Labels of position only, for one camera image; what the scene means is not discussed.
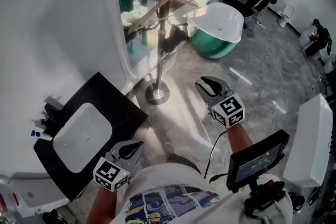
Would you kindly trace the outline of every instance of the gray marble floor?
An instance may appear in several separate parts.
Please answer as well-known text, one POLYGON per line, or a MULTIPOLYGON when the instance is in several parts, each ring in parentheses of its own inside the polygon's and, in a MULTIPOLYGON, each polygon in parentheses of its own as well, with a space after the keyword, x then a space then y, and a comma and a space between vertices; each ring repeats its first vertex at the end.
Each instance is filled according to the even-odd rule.
MULTIPOLYGON (((164 65, 163 80, 171 90, 167 103, 154 106, 144 97, 146 78, 134 91, 140 108, 149 118, 136 137, 145 140, 140 165, 146 167, 165 162, 163 144, 171 142, 177 154, 192 160, 202 174, 219 133, 224 127, 213 120, 194 84, 201 76, 224 79, 236 91, 246 107, 242 123, 253 142, 283 129, 291 137, 287 157, 296 131, 300 104, 320 92, 319 74, 322 65, 306 59, 298 36, 289 28, 282 29, 277 18, 265 10, 260 14, 260 27, 253 18, 246 20, 240 43, 228 55, 217 61, 200 57, 188 43, 164 65)), ((215 147, 209 179, 225 173, 231 154, 228 139, 223 135, 215 147)), ((282 178, 287 159, 270 172, 282 178)), ((222 195, 228 193, 226 178, 212 183, 222 195)), ((301 191, 306 197, 310 189, 297 189, 286 183, 289 191, 301 191)), ((69 205, 80 222, 85 222, 97 187, 92 184, 83 196, 69 205)), ((294 216, 294 223, 309 223, 312 208, 307 204, 294 216)))

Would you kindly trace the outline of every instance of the pole base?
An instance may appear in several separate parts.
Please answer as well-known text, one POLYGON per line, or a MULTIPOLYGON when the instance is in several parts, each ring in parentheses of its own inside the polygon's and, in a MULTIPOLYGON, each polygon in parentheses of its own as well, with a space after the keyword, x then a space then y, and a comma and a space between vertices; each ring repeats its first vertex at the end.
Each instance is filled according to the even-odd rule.
POLYGON ((159 91, 156 90, 156 79, 149 81, 149 86, 146 89, 145 97, 149 104, 164 104, 170 97, 170 90, 164 81, 160 82, 159 91))

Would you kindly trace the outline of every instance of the black sink countertop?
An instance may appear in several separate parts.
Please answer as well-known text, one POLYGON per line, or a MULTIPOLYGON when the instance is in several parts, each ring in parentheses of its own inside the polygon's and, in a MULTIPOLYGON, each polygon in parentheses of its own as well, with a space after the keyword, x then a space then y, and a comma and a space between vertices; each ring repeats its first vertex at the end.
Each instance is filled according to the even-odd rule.
POLYGON ((79 173, 71 172, 54 150, 53 140, 38 139, 34 150, 44 168, 69 200, 74 200, 93 179, 92 171, 117 142, 129 140, 147 115, 127 99, 101 73, 96 73, 64 105, 68 119, 84 103, 91 103, 111 123, 112 135, 79 173))

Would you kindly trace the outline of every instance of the green bathtub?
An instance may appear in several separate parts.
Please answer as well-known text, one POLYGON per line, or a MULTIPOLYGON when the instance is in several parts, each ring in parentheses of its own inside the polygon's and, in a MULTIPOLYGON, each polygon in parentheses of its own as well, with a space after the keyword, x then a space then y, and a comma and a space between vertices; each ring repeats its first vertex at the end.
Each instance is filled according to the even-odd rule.
POLYGON ((188 36, 195 51, 207 59, 228 54, 240 41, 244 17, 224 3, 212 3, 187 14, 188 36))

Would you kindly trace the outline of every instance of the electrical cable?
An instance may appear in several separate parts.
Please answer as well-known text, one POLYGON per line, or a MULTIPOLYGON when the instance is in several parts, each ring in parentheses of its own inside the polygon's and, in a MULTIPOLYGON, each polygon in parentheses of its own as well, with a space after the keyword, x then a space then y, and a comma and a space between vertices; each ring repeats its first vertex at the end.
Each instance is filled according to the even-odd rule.
POLYGON ((183 24, 172 24, 170 21, 169 21, 169 18, 166 19, 167 20, 167 23, 170 25, 170 26, 188 26, 188 23, 183 23, 183 24))
POLYGON ((313 75, 314 79, 316 80, 316 77, 315 77, 315 74, 314 74, 314 72, 313 72, 313 69, 311 68, 310 64, 308 63, 308 60, 307 60, 307 58, 306 58, 306 57, 305 57, 305 60, 306 60, 306 62, 307 62, 307 65, 308 65, 308 66, 309 66, 309 68, 310 68, 310 71, 311 71, 311 73, 312 73, 312 75, 313 75))
POLYGON ((220 179, 221 177, 223 176, 227 176, 229 173, 225 173, 225 174, 219 174, 219 175, 216 175, 216 176, 213 176, 212 178, 210 178, 209 180, 209 184, 213 181, 216 181, 217 179, 220 179))
POLYGON ((156 29, 156 28, 160 25, 160 23, 161 23, 161 22, 158 21, 158 23, 157 23, 155 26, 153 26, 153 27, 147 27, 145 31, 150 31, 150 30, 154 30, 154 29, 156 29))
MULTIPOLYGON (((285 106, 286 106, 286 109, 287 109, 287 101, 288 101, 287 89, 286 89, 286 87, 285 87, 285 83, 284 83, 284 81, 283 81, 283 78, 282 78, 280 69, 279 69, 278 64, 277 64, 277 62, 276 62, 276 59, 275 59, 273 50, 272 50, 272 48, 271 48, 271 45, 270 45, 270 43, 268 42, 268 38, 267 38, 267 36, 266 36, 266 34, 265 34, 265 31, 264 31, 264 29, 261 29, 261 30, 262 30, 262 33, 263 33, 264 36, 265 36, 266 43, 267 43, 268 48, 269 48, 269 50, 270 50, 270 52, 271 52, 271 55, 272 55, 272 59, 273 59, 274 66, 275 66, 276 70, 278 71, 279 77, 280 77, 280 79, 281 79, 282 87, 284 88, 284 91, 285 91, 285 97, 286 97, 285 106)), ((273 116, 272 116, 272 121, 273 121, 273 124, 272 124, 272 133, 274 133, 274 122, 275 122, 275 118, 274 118, 274 117, 275 117, 275 115, 276 115, 277 113, 278 113, 278 111, 276 111, 276 108, 274 108, 274 112, 273 112, 273 116)))
POLYGON ((225 133, 227 133, 227 131, 224 131, 223 133, 221 133, 221 134, 217 137, 217 139, 216 139, 216 141, 215 141, 215 144, 214 144, 214 146, 212 147, 212 150, 211 150, 211 153, 210 153, 210 157, 209 157, 209 161, 208 161, 208 165, 206 166, 206 170, 205 170, 205 174, 204 174, 204 179, 206 178, 206 175, 208 174, 208 170, 209 170, 209 167, 210 167, 210 162, 211 162, 212 153, 214 152, 214 149, 215 149, 215 146, 216 146, 216 144, 217 144, 217 142, 218 142, 218 139, 219 139, 223 134, 225 134, 225 133))

